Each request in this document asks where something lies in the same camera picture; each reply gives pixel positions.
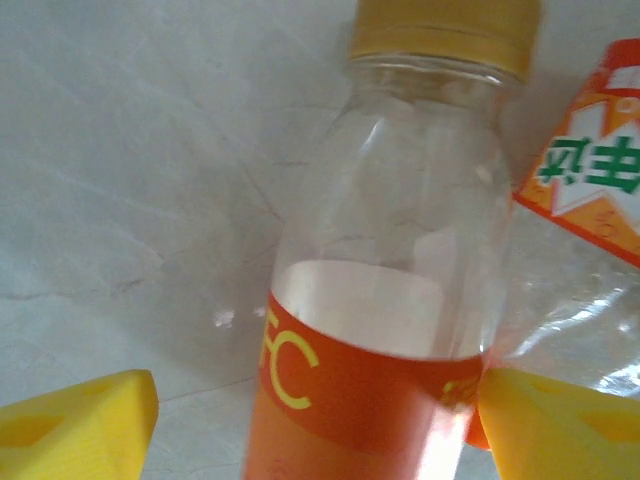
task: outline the plastic bottle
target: plastic bottle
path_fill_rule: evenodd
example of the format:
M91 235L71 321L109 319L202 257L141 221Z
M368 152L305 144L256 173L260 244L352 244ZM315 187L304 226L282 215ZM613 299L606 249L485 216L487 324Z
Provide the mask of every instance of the plastic bottle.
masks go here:
M496 355L640 396L640 38L609 46L515 199Z
M536 0L361 0L273 273L248 480L450 479L505 292Z

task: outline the white surface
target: white surface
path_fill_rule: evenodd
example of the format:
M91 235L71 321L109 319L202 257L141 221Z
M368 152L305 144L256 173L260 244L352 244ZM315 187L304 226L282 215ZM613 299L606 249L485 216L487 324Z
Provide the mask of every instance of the white surface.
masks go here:
M347 93L352 0L4 0L0 404L127 368L144 479L237 479L273 249ZM637 0L549 2L517 177ZM458 478L490 479L469 450Z

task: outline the orange packaging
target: orange packaging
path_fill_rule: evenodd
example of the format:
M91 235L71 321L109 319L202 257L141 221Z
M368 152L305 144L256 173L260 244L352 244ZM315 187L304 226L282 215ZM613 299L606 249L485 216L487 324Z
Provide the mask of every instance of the orange packaging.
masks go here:
M244 478L412 480L438 412L466 429L482 370L481 356L411 360L348 345L271 296Z
M515 200L640 267L640 38L609 47Z

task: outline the bottle cap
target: bottle cap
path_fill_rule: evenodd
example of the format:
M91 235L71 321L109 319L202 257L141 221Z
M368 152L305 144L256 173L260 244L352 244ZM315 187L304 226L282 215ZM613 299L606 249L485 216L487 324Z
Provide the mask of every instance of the bottle cap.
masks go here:
M450 58L525 80L541 14L540 0L359 0L350 57Z

